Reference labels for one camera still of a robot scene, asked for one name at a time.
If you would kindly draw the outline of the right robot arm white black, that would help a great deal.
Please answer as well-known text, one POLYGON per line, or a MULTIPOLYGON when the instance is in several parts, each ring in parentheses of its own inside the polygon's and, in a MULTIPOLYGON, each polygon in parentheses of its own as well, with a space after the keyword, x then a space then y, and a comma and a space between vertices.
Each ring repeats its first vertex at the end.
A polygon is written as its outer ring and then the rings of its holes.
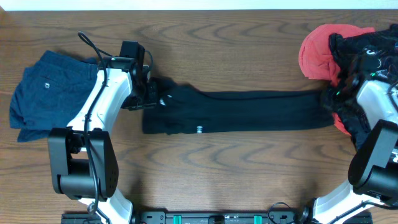
POLYGON ((353 157, 348 180, 316 198, 301 223, 344 223, 371 207, 397 210, 397 80, 372 72, 353 84, 371 132, 353 157))

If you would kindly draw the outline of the black t-shirt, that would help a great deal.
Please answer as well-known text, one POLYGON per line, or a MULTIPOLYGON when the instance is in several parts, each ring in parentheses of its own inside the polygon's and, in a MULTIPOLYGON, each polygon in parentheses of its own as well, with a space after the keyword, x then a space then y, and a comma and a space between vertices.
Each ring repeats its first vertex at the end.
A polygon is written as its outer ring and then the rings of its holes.
POLYGON ((191 84, 156 78, 158 102, 142 118, 145 134, 296 131, 334 123, 320 90, 204 92, 191 84))

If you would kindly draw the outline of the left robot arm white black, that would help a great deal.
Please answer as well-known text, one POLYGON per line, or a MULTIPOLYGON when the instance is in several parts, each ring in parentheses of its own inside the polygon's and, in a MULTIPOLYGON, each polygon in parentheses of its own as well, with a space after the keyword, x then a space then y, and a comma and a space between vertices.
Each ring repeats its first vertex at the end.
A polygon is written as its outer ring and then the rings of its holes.
POLYGON ((87 206, 64 213, 62 223, 140 223, 133 203, 118 189, 119 167, 111 132, 121 109, 155 106, 150 65, 134 58, 108 57, 79 113, 48 136, 54 191, 87 206))

